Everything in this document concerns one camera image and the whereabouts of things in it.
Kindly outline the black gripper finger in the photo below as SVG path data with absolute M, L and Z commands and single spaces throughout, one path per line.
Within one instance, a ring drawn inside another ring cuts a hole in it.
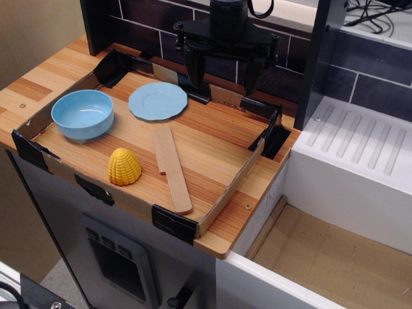
M 250 96 L 256 92 L 259 80 L 265 70 L 267 61 L 266 49 L 258 48 L 247 62 L 245 74 L 245 95 Z
M 205 75 L 205 56 L 188 46 L 183 49 L 184 63 L 191 85 L 199 89 Z

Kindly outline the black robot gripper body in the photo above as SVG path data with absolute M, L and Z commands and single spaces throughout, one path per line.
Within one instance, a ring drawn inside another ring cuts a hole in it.
M 255 10 L 252 1 L 211 1 L 209 15 L 195 21 L 178 21 L 176 50 L 188 68 L 202 68 L 206 57 L 249 63 L 263 62 L 265 68 L 277 62 L 277 48 L 282 39 L 269 30 L 257 27 L 249 18 L 270 16 L 271 1 L 266 11 Z

